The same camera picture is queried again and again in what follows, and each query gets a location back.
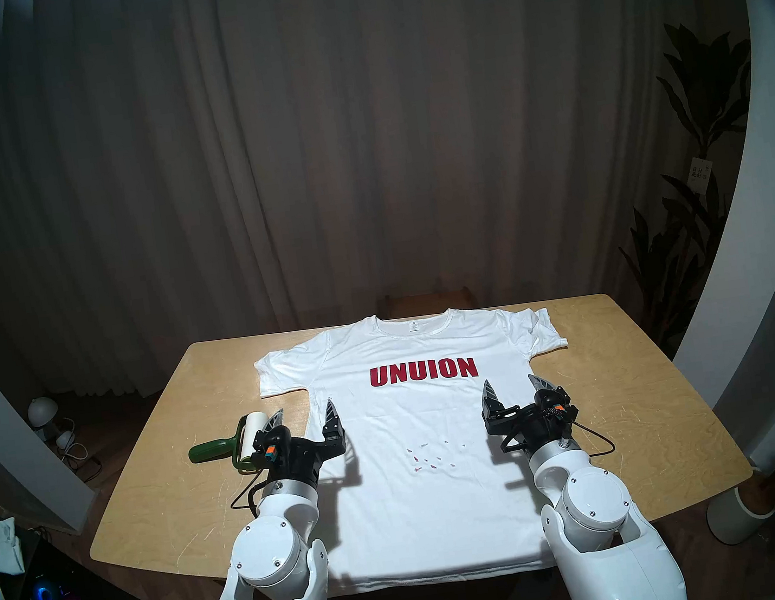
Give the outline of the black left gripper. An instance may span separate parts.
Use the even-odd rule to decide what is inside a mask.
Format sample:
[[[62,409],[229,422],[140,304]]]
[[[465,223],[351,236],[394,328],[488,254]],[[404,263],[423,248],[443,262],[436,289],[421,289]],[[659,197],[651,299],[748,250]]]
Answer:
[[[322,434],[324,441],[305,438],[291,439],[288,443],[272,443],[264,453],[265,467],[269,470],[267,484],[280,481],[298,481],[306,485],[318,484],[322,464],[346,452],[346,437],[338,412],[330,398],[327,400]],[[278,410],[260,427],[261,440],[287,438],[283,425],[283,410]]]

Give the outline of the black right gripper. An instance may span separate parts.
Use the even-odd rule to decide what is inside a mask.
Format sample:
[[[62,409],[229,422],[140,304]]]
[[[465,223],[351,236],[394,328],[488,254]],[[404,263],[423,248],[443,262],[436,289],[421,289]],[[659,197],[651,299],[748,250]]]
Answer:
[[[528,377],[536,390],[535,405],[511,408],[510,415],[506,415],[490,382],[484,380],[481,407],[487,433],[503,438],[499,448],[504,454],[522,451],[532,456],[550,442],[568,448],[573,439],[571,429],[577,418],[576,406],[564,406],[566,396],[560,386],[535,375]]]

